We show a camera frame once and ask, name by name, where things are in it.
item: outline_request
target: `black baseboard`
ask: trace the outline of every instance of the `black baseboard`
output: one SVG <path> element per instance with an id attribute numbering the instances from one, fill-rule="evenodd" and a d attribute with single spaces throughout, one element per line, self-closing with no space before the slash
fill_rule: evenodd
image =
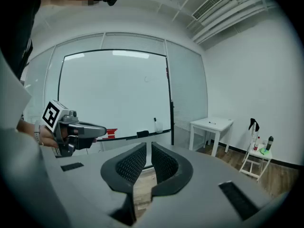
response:
<path id="1" fill-rule="evenodd" d="M 225 143 L 222 143 L 222 142 L 219 142 L 219 145 L 220 145 L 220 146 L 223 146 L 223 147 L 226 147 L 226 144 L 225 144 Z M 240 152 L 240 153 L 246 154 L 246 151 L 245 151 L 245 150 L 242 150 L 242 149 L 233 147 L 233 146 L 231 146 L 231 145 L 229 145 L 229 149 L 230 149 L 230 150 L 234 150 L 234 151 L 236 151 L 236 152 Z M 287 163 L 287 162 L 284 162 L 284 161 L 278 161 L 278 160 L 275 160 L 275 159 L 272 159 L 272 160 L 270 161 L 270 163 L 277 164 L 277 165 L 281 165 L 281 166 L 285 166 L 285 167 L 289 167 L 289 168 L 293 168 L 293 169 L 297 169 L 297 170 L 304 170 L 304 166 L 302 166 L 302 165 L 296 165 L 296 164 Z"/>

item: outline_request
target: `red object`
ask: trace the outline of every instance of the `red object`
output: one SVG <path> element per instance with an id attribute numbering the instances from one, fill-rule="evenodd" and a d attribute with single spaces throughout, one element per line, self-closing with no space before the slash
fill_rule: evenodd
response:
<path id="1" fill-rule="evenodd" d="M 254 151 L 257 151 L 257 145 L 255 145 L 255 146 L 253 147 L 253 150 L 254 150 Z"/>
<path id="2" fill-rule="evenodd" d="M 107 138 L 103 138 L 103 139 L 114 139 L 115 138 L 115 132 L 116 132 L 117 128 L 114 129 L 107 129 L 106 133 L 108 134 Z"/>

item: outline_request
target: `watch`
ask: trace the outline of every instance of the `watch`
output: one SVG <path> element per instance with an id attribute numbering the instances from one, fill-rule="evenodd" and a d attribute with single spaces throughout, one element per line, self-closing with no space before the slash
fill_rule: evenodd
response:
<path id="1" fill-rule="evenodd" d="M 34 136 L 35 136 L 37 142 L 40 145 L 43 145 L 43 142 L 40 141 L 40 124 L 39 124 L 38 120 L 35 121 Z"/>

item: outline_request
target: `whiteboard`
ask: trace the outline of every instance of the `whiteboard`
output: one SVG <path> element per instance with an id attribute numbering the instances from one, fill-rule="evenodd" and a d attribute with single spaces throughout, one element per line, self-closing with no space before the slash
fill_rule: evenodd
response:
<path id="1" fill-rule="evenodd" d="M 124 50 L 66 56 L 58 87 L 59 101 L 80 121 L 117 129 L 116 139 L 155 133 L 154 118 L 171 129 L 165 56 Z"/>

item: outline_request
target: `air vent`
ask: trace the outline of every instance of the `air vent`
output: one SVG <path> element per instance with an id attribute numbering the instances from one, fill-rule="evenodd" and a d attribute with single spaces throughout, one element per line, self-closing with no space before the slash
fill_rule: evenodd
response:
<path id="1" fill-rule="evenodd" d="M 222 0 L 207 0 L 205 1 L 193 14 L 193 18 L 199 20 L 204 14 L 206 14 L 210 9 L 220 3 Z"/>

